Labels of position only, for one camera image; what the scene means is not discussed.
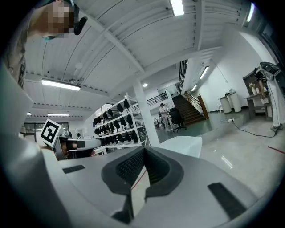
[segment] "stair railing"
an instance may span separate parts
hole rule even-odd
[[[193,105],[193,107],[195,107],[196,109],[197,109],[197,107],[200,108],[204,114],[204,117],[206,119],[209,119],[209,115],[208,115],[206,106],[205,106],[201,96],[198,96],[197,98],[195,98],[192,95],[190,95],[187,91],[185,91],[184,95],[186,96],[186,99],[188,100],[188,102]]]

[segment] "white ceiling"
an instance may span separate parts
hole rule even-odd
[[[137,78],[146,80],[197,54],[207,64],[221,45],[225,23],[241,25],[248,10],[241,0],[183,0],[185,14],[175,17],[169,0],[74,2],[80,15],[88,16],[79,36],[68,34],[48,43],[33,38],[26,46],[24,90],[35,103],[33,112],[42,115],[49,112],[47,105],[53,105],[58,113],[85,118],[127,91]],[[76,69],[79,62],[83,67]],[[82,89],[42,86],[42,78],[75,79]]]

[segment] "gray floor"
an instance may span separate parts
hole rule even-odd
[[[248,110],[242,110],[239,113],[231,112],[229,114],[222,113],[209,113],[209,119],[204,120],[192,125],[188,125],[187,129],[181,129],[177,133],[176,131],[166,131],[164,128],[159,128],[156,133],[159,138],[159,142],[162,143],[168,139],[176,136],[198,136],[205,134],[214,129],[220,128],[226,124],[225,120],[230,118],[238,118],[241,115],[247,113]]]
[[[221,117],[223,116],[214,115],[216,120],[220,120]],[[264,117],[256,117],[240,128],[254,134],[273,136],[271,126],[271,121],[266,121]],[[269,146],[285,152],[284,139],[285,129],[279,131],[274,138],[257,137],[234,129],[220,138],[203,143],[200,158],[223,169],[261,198],[278,186],[284,175],[285,154],[268,148]],[[132,190],[135,214],[139,213],[144,205],[144,191],[148,186],[146,172]]]

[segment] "display rack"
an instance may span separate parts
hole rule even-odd
[[[138,142],[137,142],[137,143],[134,143],[134,141],[132,140],[131,142],[119,142],[119,143],[117,143],[117,144],[116,144],[116,143],[112,143],[112,144],[110,144],[110,145],[105,145],[105,146],[102,146],[102,147],[100,147],[100,148],[137,147],[137,146],[141,146],[142,143],[146,142],[146,140],[147,140],[147,135],[146,135],[146,139],[145,139],[144,141],[141,141],[140,135],[139,135],[139,133],[138,133],[138,129],[141,130],[141,129],[143,129],[145,126],[144,126],[144,125],[143,125],[143,126],[136,126],[136,122],[135,122],[135,118],[134,118],[134,113],[133,113],[133,106],[132,106],[132,104],[131,104],[131,102],[130,102],[130,101],[136,102],[135,99],[130,98],[129,95],[128,95],[128,93],[126,93],[125,98],[124,98],[123,100],[120,100],[120,101],[117,102],[116,104],[112,105],[112,106],[110,107],[110,109],[118,110],[118,109],[117,109],[117,105],[118,105],[119,103],[122,103],[122,107],[124,107],[123,103],[124,103],[125,99],[129,102],[130,107],[129,107],[128,109],[125,108],[124,111],[125,111],[125,110],[129,110],[129,112],[128,112],[127,114],[123,114],[123,115],[121,115],[121,116],[119,116],[119,117],[116,117],[116,118],[114,118],[114,119],[111,119],[111,120],[109,120],[109,121],[107,121],[107,122],[104,122],[103,125],[101,125],[101,127],[102,127],[102,126],[106,126],[107,124],[110,124],[111,122],[114,122],[115,120],[118,121],[120,118],[126,117],[126,116],[128,116],[129,114],[130,114],[130,116],[131,116],[131,118],[132,118],[133,127],[130,128],[130,129],[127,129],[127,130],[122,130],[122,131],[118,131],[118,132],[115,132],[115,133],[112,133],[112,134],[100,136],[100,137],[98,137],[98,138],[105,138],[105,137],[110,137],[110,136],[114,136],[114,135],[118,135],[118,134],[124,134],[124,133],[126,133],[126,132],[135,131],[135,133],[136,133],[136,135],[137,135],[137,137],[138,137]],[[99,116],[101,117],[102,120],[105,119],[105,118],[103,118],[103,113],[100,114]]]

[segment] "staircase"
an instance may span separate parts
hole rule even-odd
[[[182,95],[173,98],[175,107],[184,116],[185,125],[191,125],[196,122],[205,120],[206,118],[190,104]]]

